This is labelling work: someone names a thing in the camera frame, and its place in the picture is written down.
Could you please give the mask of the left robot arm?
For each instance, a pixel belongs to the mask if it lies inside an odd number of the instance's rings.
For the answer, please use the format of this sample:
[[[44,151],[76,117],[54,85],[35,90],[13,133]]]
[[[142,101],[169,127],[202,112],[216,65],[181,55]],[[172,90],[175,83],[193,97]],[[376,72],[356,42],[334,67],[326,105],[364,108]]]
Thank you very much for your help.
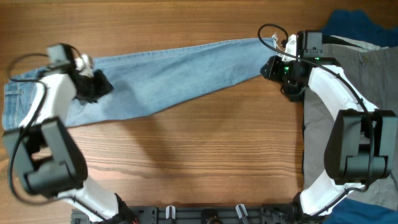
[[[9,153],[8,184],[12,194],[28,205],[63,201],[92,223],[139,223],[121,197],[88,175],[85,158],[64,122],[73,100],[97,103],[113,91],[93,59],[74,46],[47,47],[50,63],[33,80],[37,94],[18,127],[2,135]]]

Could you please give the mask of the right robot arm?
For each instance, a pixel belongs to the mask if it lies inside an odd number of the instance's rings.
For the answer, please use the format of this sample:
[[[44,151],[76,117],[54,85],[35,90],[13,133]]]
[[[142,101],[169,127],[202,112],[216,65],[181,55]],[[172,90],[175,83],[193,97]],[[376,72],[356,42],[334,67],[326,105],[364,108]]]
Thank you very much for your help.
[[[397,116],[369,102],[345,76],[341,64],[326,57],[323,35],[303,30],[286,35],[261,75],[281,83],[292,101],[306,89],[316,93],[334,124],[324,152],[324,169],[291,203],[265,204],[266,223],[321,223],[352,192],[365,192],[392,172]]]

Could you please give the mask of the light blue denim jeans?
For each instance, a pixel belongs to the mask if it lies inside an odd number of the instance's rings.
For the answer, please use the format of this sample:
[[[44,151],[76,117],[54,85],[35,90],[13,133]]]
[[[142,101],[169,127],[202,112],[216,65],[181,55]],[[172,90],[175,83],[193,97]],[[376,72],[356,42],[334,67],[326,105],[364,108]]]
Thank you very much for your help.
[[[259,74],[274,55],[274,37],[238,39],[193,47],[95,58],[114,90],[97,103],[73,100],[65,126],[149,116]],[[4,87],[2,126],[14,129],[37,94],[33,83],[45,67],[14,76]]]

